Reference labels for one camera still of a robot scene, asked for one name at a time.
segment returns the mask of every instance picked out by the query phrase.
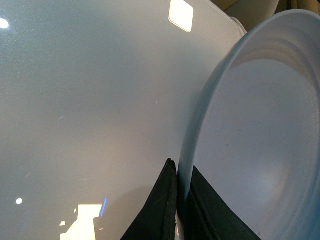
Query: white bowl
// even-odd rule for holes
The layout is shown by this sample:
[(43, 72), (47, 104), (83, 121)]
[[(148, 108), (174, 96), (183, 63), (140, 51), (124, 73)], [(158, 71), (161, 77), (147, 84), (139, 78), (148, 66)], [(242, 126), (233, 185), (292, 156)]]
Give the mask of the white bowl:
[(320, 229), (320, 17), (279, 13), (217, 66), (181, 151), (178, 210), (195, 165), (262, 240)]

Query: white dish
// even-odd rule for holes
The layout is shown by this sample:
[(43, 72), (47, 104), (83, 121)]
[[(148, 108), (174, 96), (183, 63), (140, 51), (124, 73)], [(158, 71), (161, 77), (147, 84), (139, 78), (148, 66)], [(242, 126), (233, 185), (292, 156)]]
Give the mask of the white dish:
[(217, 66), (182, 147), (180, 212), (195, 165), (262, 240), (318, 239), (319, 29), (313, 13), (282, 12)]

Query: plate surface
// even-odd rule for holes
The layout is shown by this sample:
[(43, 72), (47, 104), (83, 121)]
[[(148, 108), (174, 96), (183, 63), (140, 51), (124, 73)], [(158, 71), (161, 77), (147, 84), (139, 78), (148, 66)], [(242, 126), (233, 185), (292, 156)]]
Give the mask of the plate surface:
[(262, 240), (316, 239), (319, 28), (312, 13), (277, 14), (218, 65), (181, 151), (181, 213), (195, 165)]

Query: glossy white surface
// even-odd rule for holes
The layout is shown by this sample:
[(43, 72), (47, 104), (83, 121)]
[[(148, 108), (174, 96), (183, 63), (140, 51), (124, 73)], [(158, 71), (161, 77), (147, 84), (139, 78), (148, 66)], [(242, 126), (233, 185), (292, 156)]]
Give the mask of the glossy white surface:
[(243, 36), (209, 1), (187, 3), (190, 33), (170, 0), (1, 1), (1, 240), (59, 239), (79, 204), (105, 198), (120, 239)]
[(320, 17), (277, 14), (210, 77), (189, 126), (179, 181), (195, 165), (262, 240), (316, 240), (320, 216)]

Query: white plate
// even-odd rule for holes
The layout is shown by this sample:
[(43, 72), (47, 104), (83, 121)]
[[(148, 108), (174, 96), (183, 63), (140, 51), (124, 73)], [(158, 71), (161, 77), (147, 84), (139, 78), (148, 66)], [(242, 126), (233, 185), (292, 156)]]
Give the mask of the white plate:
[(182, 147), (181, 211), (195, 165), (262, 240), (318, 239), (319, 29), (310, 12), (277, 14), (218, 65)]

